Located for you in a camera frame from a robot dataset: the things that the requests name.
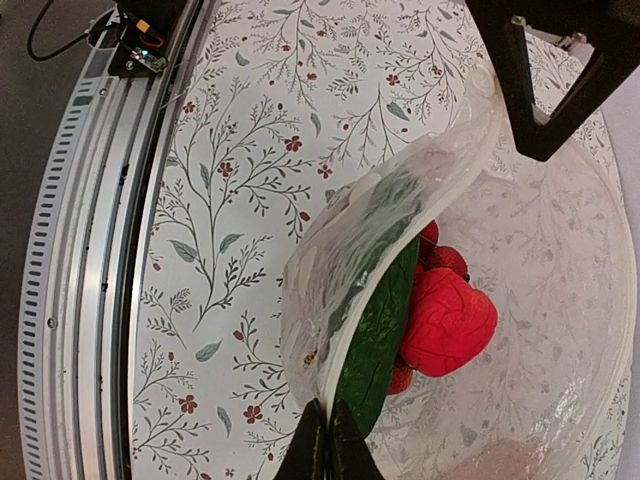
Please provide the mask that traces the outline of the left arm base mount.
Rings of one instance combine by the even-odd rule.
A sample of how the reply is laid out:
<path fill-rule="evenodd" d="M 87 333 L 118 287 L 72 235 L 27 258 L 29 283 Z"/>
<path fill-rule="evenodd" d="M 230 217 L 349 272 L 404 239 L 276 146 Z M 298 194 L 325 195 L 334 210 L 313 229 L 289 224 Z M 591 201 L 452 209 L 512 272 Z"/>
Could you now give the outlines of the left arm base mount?
<path fill-rule="evenodd" d="M 160 74 L 168 66 L 162 51 L 164 39 L 158 37 L 148 21 L 132 13 L 122 1 L 116 1 L 116 11 L 119 26 L 108 74 L 119 78 Z"/>

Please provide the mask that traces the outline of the green cucumber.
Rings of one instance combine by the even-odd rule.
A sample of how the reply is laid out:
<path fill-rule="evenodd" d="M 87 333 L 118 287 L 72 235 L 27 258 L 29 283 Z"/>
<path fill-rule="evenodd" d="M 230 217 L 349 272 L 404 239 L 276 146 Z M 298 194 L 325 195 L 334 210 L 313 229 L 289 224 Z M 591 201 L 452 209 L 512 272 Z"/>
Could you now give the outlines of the green cucumber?
<path fill-rule="evenodd" d="M 348 294 L 329 317 L 322 399 L 344 402 L 362 436 L 381 414 L 409 316 L 419 239 L 407 231 L 422 210 L 418 180 L 407 173 L 370 173 L 355 184 L 351 203 L 365 201 L 350 241 L 356 268 Z"/>

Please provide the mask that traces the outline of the clear zip top bag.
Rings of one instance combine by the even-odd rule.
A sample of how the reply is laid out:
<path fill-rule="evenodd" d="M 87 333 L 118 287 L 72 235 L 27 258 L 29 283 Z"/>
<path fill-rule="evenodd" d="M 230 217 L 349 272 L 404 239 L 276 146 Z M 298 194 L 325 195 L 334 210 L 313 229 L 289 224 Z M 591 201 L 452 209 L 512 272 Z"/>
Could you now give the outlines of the clear zip top bag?
<path fill-rule="evenodd" d="M 519 155 L 472 70 L 451 127 L 326 197 L 283 272 L 299 405 L 351 409 L 387 479 L 564 479 L 625 370 L 628 221 L 569 141 Z"/>

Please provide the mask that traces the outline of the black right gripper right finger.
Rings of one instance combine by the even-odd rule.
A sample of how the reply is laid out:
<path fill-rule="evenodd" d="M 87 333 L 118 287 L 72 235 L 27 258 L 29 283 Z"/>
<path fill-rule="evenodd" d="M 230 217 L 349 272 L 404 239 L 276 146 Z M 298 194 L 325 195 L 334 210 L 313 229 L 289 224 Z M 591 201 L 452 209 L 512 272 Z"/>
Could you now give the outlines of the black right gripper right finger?
<path fill-rule="evenodd" d="M 329 478 L 383 480 L 355 418 L 344 401 L 338 401 L 330 420 Z"/>

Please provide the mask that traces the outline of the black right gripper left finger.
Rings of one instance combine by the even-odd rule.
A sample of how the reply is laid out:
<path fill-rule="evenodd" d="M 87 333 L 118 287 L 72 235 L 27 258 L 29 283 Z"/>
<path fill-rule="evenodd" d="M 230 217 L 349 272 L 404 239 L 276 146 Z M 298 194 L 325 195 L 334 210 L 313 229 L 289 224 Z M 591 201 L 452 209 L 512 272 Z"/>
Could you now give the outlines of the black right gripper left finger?
<path fill-rule="evenodd" d="M 322 480 L 325 462 L 325 417 L 318 399 L 303 410 L 274 480 Z"/>

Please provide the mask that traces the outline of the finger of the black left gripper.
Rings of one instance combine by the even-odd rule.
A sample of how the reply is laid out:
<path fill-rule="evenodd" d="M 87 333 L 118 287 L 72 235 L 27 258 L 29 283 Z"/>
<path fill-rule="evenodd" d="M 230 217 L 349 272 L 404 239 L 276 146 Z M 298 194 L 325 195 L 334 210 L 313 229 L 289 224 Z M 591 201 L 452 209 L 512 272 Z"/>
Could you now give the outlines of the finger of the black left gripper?
<path fill-rule="evenodd" d="M 470 1 L 516 150 L 547 161 L 639 66 L 636 1 Z"/>

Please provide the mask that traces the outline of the red wrinkled apple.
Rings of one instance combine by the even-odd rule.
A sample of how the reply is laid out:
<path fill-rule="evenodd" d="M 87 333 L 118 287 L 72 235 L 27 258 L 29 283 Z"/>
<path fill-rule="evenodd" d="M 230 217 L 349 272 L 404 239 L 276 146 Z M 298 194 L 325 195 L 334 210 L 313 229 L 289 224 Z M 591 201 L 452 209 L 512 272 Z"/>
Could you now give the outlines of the red wrinkled apple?
<path fill-rule="evenodd" d="M 497 309 L 483 291 L 451 270 L 431 270 L 419 285 L 426 289 L 427 318 L 436 333 L 427 350 L 445 360 L 453 373 L 488 346 L 498 324 Z"/>

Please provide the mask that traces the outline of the red cherry bunch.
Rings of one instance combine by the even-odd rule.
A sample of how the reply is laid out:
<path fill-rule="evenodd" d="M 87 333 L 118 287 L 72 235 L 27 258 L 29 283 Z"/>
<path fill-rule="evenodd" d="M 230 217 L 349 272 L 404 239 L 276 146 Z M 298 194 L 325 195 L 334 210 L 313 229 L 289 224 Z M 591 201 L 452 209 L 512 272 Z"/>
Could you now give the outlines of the red cherry bunch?
<path fill-rule="evenodd" d="M 463 256 L 454 247 L 439 245 L 439 227 L 431 221 L 418 236 L 419 254 L 414 273 L 413 288 L 410 295 L 407 333 L 396 355 L 392 380 L 388 394 L 397 395 L 409 389 L 413 382 L 414 371 L 438 378 L 453 371 L 445 360 L 439 360 L 427 347 L 436 340 L 434 326 L 427 318 L 428 310 L 423 298 L 426 289 L 419 285 L 425 275 L 434 269 L 451 270 L 465 281 L 469 281 L 468 265 Z"/>

